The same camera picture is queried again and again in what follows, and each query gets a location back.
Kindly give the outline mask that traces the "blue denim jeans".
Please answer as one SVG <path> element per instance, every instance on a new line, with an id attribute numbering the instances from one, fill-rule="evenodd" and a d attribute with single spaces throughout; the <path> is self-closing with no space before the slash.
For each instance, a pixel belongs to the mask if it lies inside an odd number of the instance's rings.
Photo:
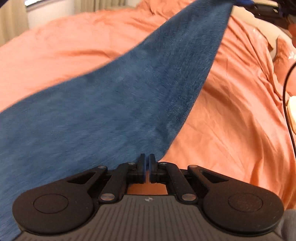
<path id="1" fill-rule="evenodd" d="M 235 1 L 194 1 L 102 68 L 1 113 L 1 240 L 24 191 L 141 153 L 162 158 L 213 64 Z"/>

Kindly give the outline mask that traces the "orange bed sheet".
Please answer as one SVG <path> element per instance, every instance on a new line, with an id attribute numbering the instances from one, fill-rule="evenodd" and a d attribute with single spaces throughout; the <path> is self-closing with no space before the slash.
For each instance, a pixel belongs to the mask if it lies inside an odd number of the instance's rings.
<path id="1" fill-rule="evenodd" d="M 141 1 L 133 9 L 81 13 L 31 29 L 1 47 L 1 109 L 122 55 L 188 1 Z M 295 77 L 270 47 L 279 29 L 234 8 L 215 61 L 182 130 L 165 155 L 276 193 L 295 208 L 295 156 L 283 114 Z"/>

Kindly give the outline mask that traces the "right beige curtain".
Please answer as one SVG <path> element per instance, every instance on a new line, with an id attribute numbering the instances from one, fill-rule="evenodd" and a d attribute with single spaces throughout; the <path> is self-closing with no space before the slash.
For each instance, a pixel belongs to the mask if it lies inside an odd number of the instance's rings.
<path id="1" fill-rule="evenodd" d="M 74 13 L 95 12 L 125 6 L 125 0 L 74 0 Z"/>

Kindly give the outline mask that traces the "beige curtain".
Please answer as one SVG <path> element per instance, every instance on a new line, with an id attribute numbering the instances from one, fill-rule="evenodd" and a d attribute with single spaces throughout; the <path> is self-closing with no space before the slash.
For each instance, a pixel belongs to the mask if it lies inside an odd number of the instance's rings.
<path id="1" fill-rule="evenodd" d="M 27 30 L 29 23 L 25 2 L 7 1 L 1 7 L 1 46 Z"/>
<path id="2" fill-rule="evenodd" d="M 74 13 L 95 12 L 125 6 L 125 0 L 74 0 Z"/>

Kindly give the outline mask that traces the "window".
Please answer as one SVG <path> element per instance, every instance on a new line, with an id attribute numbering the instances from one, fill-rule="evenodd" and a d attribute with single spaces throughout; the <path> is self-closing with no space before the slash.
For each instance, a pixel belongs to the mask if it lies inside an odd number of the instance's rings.
<path id="1" fill-rule="evenodd" d="M 37 4 L 37 3 L 40 3 L 40 2 L 43 2 L 44 0 L 24 0 L 24 3 L 25 3 L 25 6 L 26 7 L 29 7 L 29 6 L 32 6 L 34 4 Z"/>

